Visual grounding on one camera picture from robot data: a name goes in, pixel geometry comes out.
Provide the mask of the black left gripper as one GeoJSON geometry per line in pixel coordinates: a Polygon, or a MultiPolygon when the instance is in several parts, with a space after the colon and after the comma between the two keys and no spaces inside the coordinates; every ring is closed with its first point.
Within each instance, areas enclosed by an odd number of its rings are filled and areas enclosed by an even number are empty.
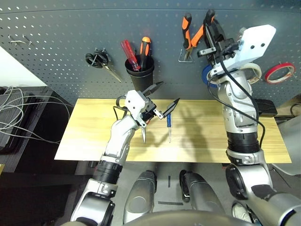
{"type": "MultiPolygon", "coordinates": [[[[162,81],[156,82],[152,85],[150,85],[146,90],[143,91],[143,94],[147,97],[150,94],[154,93],[159,87],[163,84],[162,81]]],[[[167,109],[161,113],[159,110],[157,110],[157,106],[149,99],[149,102],[146,106],[145,111],[142,113],[142,119],[143,121],[148,121],[151,120],[155,115],[160,118],[166,118],[177,106],[180,98],[174,100],[168,107],[167,109]]]]}

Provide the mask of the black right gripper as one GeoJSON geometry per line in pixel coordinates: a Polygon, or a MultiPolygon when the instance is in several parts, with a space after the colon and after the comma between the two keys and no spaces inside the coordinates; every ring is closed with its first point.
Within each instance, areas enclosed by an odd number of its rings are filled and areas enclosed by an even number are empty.
{"type": "Polygon", "coordinates": [[[204,39],[207,41],[208,48],[199,50],[197,56],[203,57],[211,54],[210,65],[214,66],[221,61],[233,58],[236,54],[235,51],[238,49],[238,43],[233,39],[226,39],[225,32],[216,19],[211,23],[211,27],[213,29],[213,37],[209,26],[204,26],[204,39]]]}

